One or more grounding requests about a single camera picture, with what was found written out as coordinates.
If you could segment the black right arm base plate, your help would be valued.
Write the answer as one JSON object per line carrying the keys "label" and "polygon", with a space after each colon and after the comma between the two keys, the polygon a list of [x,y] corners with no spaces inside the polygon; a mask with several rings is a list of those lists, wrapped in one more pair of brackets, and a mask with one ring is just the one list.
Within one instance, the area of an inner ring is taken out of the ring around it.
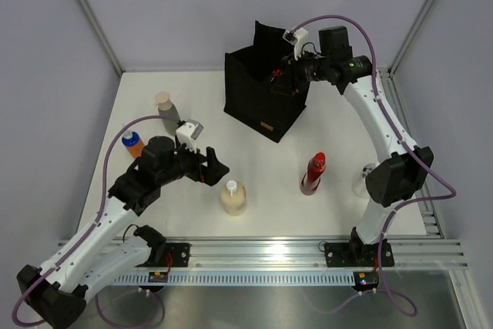
{"label": "black right arm base plate", "polygon": [[382,267],[393,267],[395,262],[391,245],[384,240],[380,258],[377,257],[377,248],[378,243],[325,243],[324,256],[328,267],[375,267],[378,260],[381,260]]}

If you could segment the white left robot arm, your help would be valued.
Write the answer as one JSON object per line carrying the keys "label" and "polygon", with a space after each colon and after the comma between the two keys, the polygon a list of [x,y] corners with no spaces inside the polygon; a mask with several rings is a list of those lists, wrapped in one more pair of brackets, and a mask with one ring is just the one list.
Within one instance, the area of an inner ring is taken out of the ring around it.
{"label": "white left robot arm", "polygon": [[214,186],[229,171],[212,147],[202,154],[169,137],[153,137],[109,189],[95,219],[40,267],[26,265],[20,270],[22,301],[53,328],[70,327],[87,303],[120,274],[170,262],[166,238],[148,225],[137,228],[112,252],[101,254],[118,232],[159,199],[163,186],[183,177]]}

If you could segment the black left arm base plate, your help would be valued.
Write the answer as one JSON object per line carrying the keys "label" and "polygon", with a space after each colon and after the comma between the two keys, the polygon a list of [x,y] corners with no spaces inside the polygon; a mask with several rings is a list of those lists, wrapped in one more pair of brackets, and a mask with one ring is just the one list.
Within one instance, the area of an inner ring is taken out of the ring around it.
{"label": "black left arm base plate", "polygon": [[138,267],[188,267],[189,266],[189,243],[165,243],[151,249],[149,259]]}

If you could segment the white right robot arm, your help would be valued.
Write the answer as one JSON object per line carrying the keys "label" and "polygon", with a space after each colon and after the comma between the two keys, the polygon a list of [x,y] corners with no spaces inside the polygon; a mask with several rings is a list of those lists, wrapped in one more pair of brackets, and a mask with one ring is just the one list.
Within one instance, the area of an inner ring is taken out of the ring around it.
{"label": "white right robot arm", "polygon": [[392,113],[374,63],[353,54],[346,27],[320,30],[320,52],[304,51],[307,35],[303,28],[284,32],[293,51],[273,71],[273,89],[299,92],[311,82],[329,82],[359,115],[377,154],[377,165],[364,180],[369,195],[364,215],[347,242],[324,244],[327,266],[392,267],[386,238],[391,218],[422,188],[434,154],[420,147]]}

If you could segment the cream bottle white pump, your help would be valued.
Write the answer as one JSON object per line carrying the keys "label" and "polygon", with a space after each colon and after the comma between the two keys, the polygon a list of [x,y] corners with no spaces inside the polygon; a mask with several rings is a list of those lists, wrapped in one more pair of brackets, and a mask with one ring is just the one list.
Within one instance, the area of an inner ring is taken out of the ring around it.
{"label": "cream bottle white pump", "polygon": [[239,216],[247,208],[246,187],[236,180],[228,180],[220,193],[223,209],[231,216]]}

